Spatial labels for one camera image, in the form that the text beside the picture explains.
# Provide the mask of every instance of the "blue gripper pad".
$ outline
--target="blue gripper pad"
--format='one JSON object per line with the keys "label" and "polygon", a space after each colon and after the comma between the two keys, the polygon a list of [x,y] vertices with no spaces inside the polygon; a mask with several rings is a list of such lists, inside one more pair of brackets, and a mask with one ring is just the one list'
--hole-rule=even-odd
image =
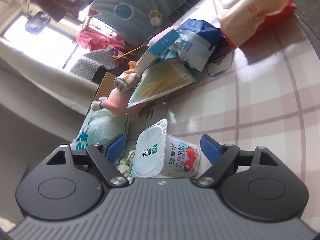
{"label": "blue gripper pad", "polygon": [[123,134],[118,134],[112,140],[105,145],[104,155],[106,159],[111,163],[114,164],[116,160],[121,156],[124,152],[126,144],[126,138]]}
{"label": "blue gripper pad", "polygon": [[201,136],[200,148],[211,164],[216,163],[223,154],[223,146],[207,134]]}

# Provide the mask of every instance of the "yogurt cup lid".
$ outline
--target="yogurt cup lid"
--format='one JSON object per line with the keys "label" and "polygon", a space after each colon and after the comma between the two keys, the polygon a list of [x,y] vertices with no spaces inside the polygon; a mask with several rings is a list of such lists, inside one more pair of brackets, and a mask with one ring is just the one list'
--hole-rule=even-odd
{"label": "yogurt cup lid", "polygon": [[140,134],[132,176],[150,178],[160,174],[164,165],[167,127],[167,119],[162,119]]}

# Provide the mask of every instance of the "polka dot fabric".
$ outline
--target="polka dot fabric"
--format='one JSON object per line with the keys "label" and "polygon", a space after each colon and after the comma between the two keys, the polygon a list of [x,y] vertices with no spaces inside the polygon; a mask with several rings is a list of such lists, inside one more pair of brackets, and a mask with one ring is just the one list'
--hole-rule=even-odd
{"label": "polka dot fabric", "polygon": [[107,70],[116,68],[110,49],[99,49],[84,54],[70,72],[91,81],[100,66]]}

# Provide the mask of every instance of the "blue circle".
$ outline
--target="blue circle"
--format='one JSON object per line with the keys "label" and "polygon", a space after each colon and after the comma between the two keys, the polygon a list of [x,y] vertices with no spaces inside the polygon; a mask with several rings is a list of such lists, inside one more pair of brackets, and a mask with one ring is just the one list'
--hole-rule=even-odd
{"label": "blue circle", "polygon": [[123,20],[128,20],[133,15],[133,8],[129,5],[121,3],[115,7],[114,14]]}

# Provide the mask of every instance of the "metal screw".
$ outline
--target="metal screw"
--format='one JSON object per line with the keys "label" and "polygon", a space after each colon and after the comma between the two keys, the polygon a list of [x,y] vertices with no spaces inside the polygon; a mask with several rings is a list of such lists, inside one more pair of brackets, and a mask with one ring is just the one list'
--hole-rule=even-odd
{"label": "metal screw", "polygon": [[210,177],[203,177],[198,180],[201,185],[208,186],[214,183],[214,179]]}
{"label": "metal screw", "polygon": [[127,183],[127,179],[124,177],[114,177],[110,180],[110,182],[114,185],[124,185],[125,183]]}

